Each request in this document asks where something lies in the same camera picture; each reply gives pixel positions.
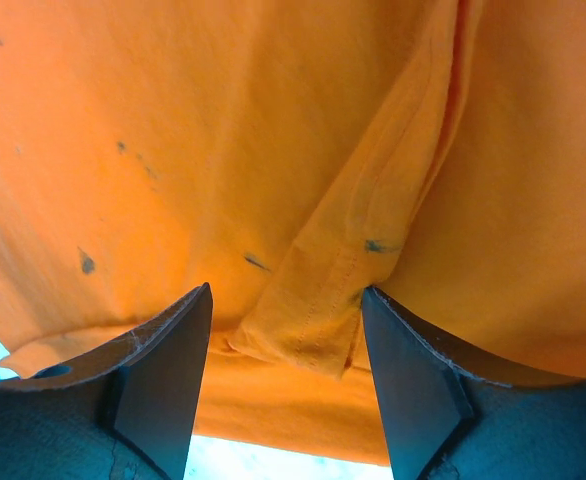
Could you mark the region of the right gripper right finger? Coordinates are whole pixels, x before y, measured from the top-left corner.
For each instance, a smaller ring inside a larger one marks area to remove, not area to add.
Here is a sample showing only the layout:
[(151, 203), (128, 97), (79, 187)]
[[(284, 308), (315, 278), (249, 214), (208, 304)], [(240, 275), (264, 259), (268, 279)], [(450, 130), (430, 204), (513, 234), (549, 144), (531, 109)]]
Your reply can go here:
[(478, 348), (377, 288), (363, 326), (397, 479), (586, 479), (586, 379)]

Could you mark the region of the orange t shirt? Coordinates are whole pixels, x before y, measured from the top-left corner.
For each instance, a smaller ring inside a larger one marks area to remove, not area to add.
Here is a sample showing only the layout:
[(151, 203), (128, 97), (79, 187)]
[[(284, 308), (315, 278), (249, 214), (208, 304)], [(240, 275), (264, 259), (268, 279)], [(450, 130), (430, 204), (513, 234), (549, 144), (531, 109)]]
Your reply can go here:
[(0, 364), (201, 284), (203, 435), (386, 464), (375, 286), (586, 379), (586, 1), (0, 1)]

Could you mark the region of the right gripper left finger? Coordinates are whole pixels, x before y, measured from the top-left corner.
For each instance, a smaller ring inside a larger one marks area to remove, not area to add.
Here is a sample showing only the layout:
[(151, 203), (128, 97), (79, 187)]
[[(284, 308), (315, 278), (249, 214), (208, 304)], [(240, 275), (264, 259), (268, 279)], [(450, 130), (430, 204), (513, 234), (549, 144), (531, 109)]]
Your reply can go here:
[(115, 339), (27, 380), (2, 384), (2, 410), (52, 420), (76, 440), (103, 434), (162, 479), (184, 476), (212, 315), (208, 284)]

